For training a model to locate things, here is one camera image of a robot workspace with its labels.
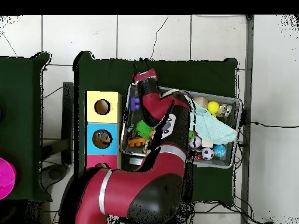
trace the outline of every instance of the pink box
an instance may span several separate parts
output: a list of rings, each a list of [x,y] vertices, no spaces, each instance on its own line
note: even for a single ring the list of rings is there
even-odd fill
[[[118,155],[87,155],[87,168],[94,167],[98,163],[106,163],[111,169],[119,169],[117,158]]]

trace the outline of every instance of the white ball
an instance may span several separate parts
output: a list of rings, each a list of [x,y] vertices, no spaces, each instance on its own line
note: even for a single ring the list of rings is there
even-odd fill
[[[201,155],[204,160],[211,160],[214,157],[214,151],[210,148],[203,148]]]
[[[199,136],[195,136],[189,141],[189,146],[191,148],[198,148],[201,145],[201,138]]]

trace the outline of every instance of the purple toy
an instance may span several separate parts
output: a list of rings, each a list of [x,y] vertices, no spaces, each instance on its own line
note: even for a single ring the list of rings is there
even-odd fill
[[[131,111],[139,110],[140,99],[136,96],[131,97]]]

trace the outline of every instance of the orange toy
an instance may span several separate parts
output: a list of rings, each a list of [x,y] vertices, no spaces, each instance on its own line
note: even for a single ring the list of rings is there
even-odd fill
[[[128,140],[129,147],[133,148],[135,146],[140,147],[142,144],[144,145],[147,139],[145,138],[134,138],[131,140]]]

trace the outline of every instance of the metal frame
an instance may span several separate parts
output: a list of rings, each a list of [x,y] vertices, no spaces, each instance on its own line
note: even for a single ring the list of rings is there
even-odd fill
[[[254,16],[246,15],[247,19],[247,41],[246,41],[246,65],[245,65],[245,92],[244,92],[244,109],[245,109],[245,122],[251,121],[251,97],[252,97],[252,63],[253,63],[253,27]],[[242,187],[241,187],[241,209],[248,214],[248,194],[249,194],[249,156],[250,156],[250,134],[251,126],[244,125],[243,127],[244,138],[243,142],[243,166],[242,166]],[[244,215],[241,218],[241,224],[247,224],[247,217]]]

